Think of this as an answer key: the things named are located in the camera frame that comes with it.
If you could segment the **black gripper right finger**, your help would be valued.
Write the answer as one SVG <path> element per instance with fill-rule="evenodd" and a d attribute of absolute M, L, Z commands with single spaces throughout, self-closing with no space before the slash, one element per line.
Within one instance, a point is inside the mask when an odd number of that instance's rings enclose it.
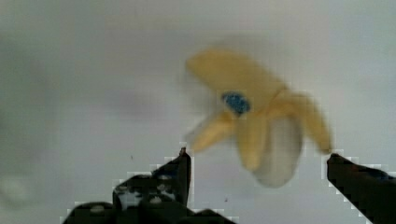
<path fill-rule="evenodd" d="M 394 176 L 333 153 L 327 179 L 373 224 L 396 224 Z"/>

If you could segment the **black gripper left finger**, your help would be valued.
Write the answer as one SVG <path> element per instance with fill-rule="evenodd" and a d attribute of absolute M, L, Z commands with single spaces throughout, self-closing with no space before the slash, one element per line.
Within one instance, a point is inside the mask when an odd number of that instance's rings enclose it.
<path fill-rule="evenodd" d="M 219 213 L 188 208 L 191 156 L 176 158 L 148 175 L 134 175 L 112 191 L 112 201 L 76 206 L 62 224 L 236 224 Z"/>

